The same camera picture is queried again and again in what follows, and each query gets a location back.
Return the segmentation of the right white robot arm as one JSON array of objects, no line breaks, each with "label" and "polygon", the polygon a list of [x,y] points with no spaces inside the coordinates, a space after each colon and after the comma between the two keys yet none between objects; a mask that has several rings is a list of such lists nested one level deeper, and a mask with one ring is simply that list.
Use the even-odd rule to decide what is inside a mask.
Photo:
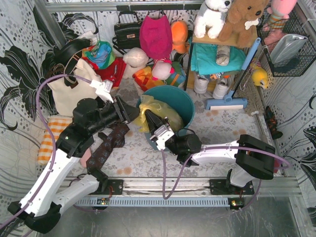
[{"label": "right white robot arm", "polygon": [[228,171],[225,179],[209,181],[212,195],[250,195],[254,193],[254,179],[272,180],[274,177],[275,149],[259,139],[243,134],[226,144],[203,145],[194,131],[181,136],[172,130],[167,118],[150,110],[145,111],[145,118],[151,142],[160,151],[171,151],[183,166],[216,162],[237,165]]}]

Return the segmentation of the yellow plastic trash bag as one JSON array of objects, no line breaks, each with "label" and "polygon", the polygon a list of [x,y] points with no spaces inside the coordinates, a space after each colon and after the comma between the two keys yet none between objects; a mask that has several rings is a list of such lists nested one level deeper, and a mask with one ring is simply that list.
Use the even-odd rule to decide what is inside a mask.
[{"label": "yellow plastic trash bag", "polygon": [[150,95],[141,95],[139,104],[139,116],[133,121],[134,124],[140,127],[140,132],[149,133],[148,119],[146,119],[145,112],[152,112],[154,115],[167,120],[173,131],[179,131],[184,128],[184,122],[181,116],[167,103],[156,100]]}]

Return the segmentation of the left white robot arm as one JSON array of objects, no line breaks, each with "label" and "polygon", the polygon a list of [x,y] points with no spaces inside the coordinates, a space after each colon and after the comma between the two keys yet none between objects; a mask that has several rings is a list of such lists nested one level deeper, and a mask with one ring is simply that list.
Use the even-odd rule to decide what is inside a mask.
[{"label": "left white robot arm", "polygon": [[73,121],[60,134],[52,156],[31,190],[20,201],[12,202],[8,211],[24,221],[31,230],[46,234],[59,222],[61,215],[84,196],[108,188],[108,176],[99,168],[58,192],[73,166],[94,143],[94,134],[118,123],[129,124],[140,114],[139,108],[124,102],[120,96],[98,107],[95,99],[86,98],[73,110]]}]

